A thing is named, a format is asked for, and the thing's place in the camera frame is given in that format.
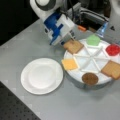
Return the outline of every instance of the toast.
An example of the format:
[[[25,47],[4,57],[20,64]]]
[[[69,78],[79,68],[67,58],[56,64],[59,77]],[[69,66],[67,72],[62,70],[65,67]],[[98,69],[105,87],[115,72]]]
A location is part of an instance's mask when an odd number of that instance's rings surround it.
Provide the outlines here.
[[[101,72],[108,77],[112,77],[117,80],[120,78],[120,64],[114,61],[108,61],[108,63],[102,68]]]
[[[80,43],[77,40],[69,40],[67,41],[63,47],[71,54],[75,54],[78,53],[83,47],[84,45],[82,43]]]

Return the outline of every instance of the table surface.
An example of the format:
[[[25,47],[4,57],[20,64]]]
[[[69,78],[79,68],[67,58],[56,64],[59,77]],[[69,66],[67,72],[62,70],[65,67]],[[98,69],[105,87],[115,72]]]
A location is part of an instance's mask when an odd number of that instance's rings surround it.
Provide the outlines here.
[[[76,39],[91,35],[74,30]],[[50,46],[40,20],[0,47],[0,81],[42,120],[118,120],[120,81],[99,90],[83,90],[64,72],[61,85],[52,93],[33,95],[21,85],[21,72],[32,60],[52,58],[61,64],[65,50]]]

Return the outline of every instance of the green food item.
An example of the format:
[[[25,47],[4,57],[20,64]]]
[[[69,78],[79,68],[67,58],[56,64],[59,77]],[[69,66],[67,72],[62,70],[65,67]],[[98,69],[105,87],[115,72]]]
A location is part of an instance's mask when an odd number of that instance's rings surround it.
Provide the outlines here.
[[[86,40],[88,45],[98,46],[100,43],[100,38],[96,35],[91,35]]]

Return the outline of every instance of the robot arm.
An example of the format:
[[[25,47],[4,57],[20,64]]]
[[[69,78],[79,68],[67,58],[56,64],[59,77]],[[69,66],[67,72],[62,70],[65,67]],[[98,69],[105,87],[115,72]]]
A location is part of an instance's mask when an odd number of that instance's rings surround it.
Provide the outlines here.
[[[110,0],[111,14],[104,38],[120,45],[120,0]]]
[[[63,2],[64,0],[30,0],[32,9],[44,23],[50,45],[60,43],[74,27],[70,18],[55,12]]]

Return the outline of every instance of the red food item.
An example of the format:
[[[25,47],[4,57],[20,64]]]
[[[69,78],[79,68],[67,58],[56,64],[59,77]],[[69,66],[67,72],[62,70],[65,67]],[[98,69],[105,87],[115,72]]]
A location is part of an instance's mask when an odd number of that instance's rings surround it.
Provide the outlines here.
[[[109,56],[115,56],[120,53],[120,47],[115,44],[111,44],[106,48],[106,52]]]

